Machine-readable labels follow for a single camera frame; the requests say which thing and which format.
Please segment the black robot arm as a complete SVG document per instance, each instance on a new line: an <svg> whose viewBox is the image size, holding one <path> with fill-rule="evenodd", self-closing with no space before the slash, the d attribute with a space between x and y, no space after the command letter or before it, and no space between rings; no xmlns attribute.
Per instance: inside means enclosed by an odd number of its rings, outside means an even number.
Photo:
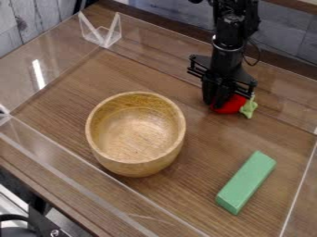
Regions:
<svg viewBox="0 0 317 237"><path fill-rule="evenodd" d="M208 0L213 7L212 56L190 55L188 72L201 79L205 103L222 109L234 95L250 99L257 79L245 71L245 49L258 30L258 0Z"/></svg>

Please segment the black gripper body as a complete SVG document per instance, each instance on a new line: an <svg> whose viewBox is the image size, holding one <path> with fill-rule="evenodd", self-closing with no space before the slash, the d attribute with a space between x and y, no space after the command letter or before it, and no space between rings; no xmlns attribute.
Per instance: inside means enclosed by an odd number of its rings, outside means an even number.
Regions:
<svg viewBox="0 0 317 237"><path fill-rule="evenodd" d="M202 55L190 55L190 65L188 73L197 77L201 82L205 77L210 78L218 83L230 84L233 86L233 93L238 94L246 99L254 95L254 89L258 86L258 81L244 70L242 65L238 65L229 72L221 72L212 68L212 57Z"/></svg>

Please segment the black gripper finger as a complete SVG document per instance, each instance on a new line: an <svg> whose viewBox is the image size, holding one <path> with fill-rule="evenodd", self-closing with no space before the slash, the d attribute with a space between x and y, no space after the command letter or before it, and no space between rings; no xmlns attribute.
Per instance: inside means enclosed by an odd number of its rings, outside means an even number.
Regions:
<svg viewBox="0 0 317 237"><path fill-rule="evenodd" d="M232 96L233 93L233 86L230 84L222 84L218 86L217 94L216 94L216 102L214 107L221 108Z"/></svg>
<svg viewBox="0 0 317 237"><path fill-rule="evenodd" d="M204 101L209 106L216 100L217 91L218 91L218 83L213 81L210 78L205 77L202 79L202 94L204 94Z"/></svg>

